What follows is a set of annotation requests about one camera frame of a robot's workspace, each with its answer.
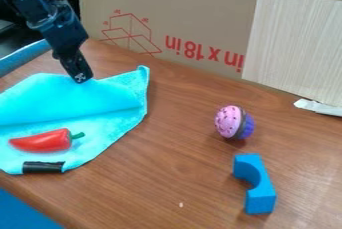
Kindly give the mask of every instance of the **purple cupcake wrapper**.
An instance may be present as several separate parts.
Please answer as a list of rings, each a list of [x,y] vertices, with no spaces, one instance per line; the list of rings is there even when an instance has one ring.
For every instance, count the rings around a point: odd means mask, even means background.
[[[245,122],[245,127],[243,129],[242,134],[238,137],[238,139],[244,139],[249,137],[250,135],[252,135],[253,131],[254,131],[254,120],[253,117],[250,116],[249,114],[246,114],[246,118],[245,118],[246,122]]]

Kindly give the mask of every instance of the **pink frosting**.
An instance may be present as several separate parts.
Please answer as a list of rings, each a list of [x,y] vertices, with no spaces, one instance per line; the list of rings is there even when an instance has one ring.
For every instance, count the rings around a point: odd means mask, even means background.
[[[238,131],[241,120],[240,108],[229,105],[218,111],[215,117],[215,125],[223,137],[231,138]]]

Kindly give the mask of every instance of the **box diagram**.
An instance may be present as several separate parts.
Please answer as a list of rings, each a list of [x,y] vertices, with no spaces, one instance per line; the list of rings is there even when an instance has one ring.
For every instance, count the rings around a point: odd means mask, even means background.
[[[115,15],[108,21],[109,29],[102,30],[101,41],[133,50],[139,54],[162,53],[152,42],[151,29],[132,13]]]

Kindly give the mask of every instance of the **light blue towel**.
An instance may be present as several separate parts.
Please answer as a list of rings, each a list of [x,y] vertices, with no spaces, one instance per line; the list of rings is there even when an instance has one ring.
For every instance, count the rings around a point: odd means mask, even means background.
[[[0,95],[0,169],[22,174],[24,162],[65,162],[62,172],[96,158],[147,113],[149,69],[81,85],[68,76],[36,74]],[[67,151],[33,154],[8,140],[68,128],[84,132]]]

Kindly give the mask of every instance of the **wooden panel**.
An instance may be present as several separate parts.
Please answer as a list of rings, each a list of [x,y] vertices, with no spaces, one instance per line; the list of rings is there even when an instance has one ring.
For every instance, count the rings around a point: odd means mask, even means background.
[[[342,2],[258,0],[243,78],[342,105]]]
[[[0,187],[67,228],[342,227],[340,120],[297,109],[298,97],[256,84],[94,41],[83,51],[97,78],[150,67],[148,116],[79,169],[0,173]],[[42,71],[64,73],[47,53],[1,78],[0,91]],[[246,141],[225,141],[215,131],[214,115],[228,103],[241,105],[256,121]],[[237,153],[262,155],[279,193],[272,215],[243,212],[247,185],[231,175]]]

